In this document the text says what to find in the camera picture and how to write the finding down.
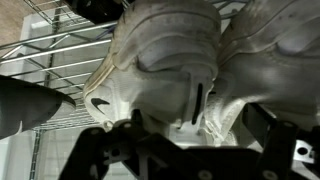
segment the sneaker upper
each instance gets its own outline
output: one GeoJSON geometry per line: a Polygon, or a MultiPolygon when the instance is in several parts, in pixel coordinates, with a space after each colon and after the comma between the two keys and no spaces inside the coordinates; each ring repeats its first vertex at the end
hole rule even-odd
{"type": "Polygon", "coordinates": [[[319,7],[317,0],[256,0],[231,21],[211,104],[218,134],[225,137],[250,102],[307,130],[319,124],[319,7]]]}
{"type": "Polygon", "coordinates": [[[199,0],[139,0],[122,15],[109,54],[85,85],[85,104],[100,122],[130,118],[181,144],[198,136],[217,75],[220,16],[199,0]]]}

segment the black plastic mount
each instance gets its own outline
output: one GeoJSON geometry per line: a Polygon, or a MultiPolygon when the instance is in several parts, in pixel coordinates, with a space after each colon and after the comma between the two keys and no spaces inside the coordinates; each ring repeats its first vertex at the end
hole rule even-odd
{"type": "MultiPolygon", "coordinates": [[[[136,124],[142,120],[139,111],[132,117],[131,121],[117,123],[107,133],[102,128],[83,131],[59,179],[101,180],[109,165],[116,162],[122,162],[139,180],[306,179],[291,171],[300,130],[290,122],[275,122],[260,154],[243,148],[183,150],[136,124]]],[[[317,163],[312,167],[318,170],[317,163]]]]}

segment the black object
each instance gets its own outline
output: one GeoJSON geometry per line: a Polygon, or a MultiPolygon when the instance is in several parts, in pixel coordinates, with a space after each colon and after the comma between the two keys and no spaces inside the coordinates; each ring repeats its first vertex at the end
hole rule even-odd
{"type": "Polygon", "coordinates": [[[122,4],[113,0],[64,0],[70,9],[94,24],[118,20],[123,13],[122,4]]]}
{"type": "Polygon", "coordinates": [[[34,128],[57,113],[69,96],[43,86],[0,75],[0,139],[34,128]]]}
{"type": "Polygon", "coordinates": [[[102,128],[83,131],[59,179],[101,180],[110,164],[121,161],[139,180],[306,180],[290,169],[300,132],[290,122],[274,124],[260,154],[243,148],[182,150],[135,123],[142,120],[135,110],[131,121],[118,122],[110,132],[102,128]]]}

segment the sneaker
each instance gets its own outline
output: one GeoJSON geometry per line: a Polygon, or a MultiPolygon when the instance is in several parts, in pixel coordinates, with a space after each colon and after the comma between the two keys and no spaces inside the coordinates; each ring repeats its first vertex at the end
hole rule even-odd
{"type": "Polygon", "coordinates": [[[74,100],[58,91],[0,75],[0,140],[69,115],[74,100]]]}
{"type": "Polygon", "coordinates": [[[224,139],[246,103],[310,130],[319,125],[320,1],[256,0],[219,44],[207,122],[224,139]]]}
{"type": "Polygon", "coordinates": [[[85,84],[88,112],[112,126],[139,109],[150,132],[184,145],[205,143],[198,129],[217,75],[219,39],[220,15],[205,1],[135,1],[85,84]]]}

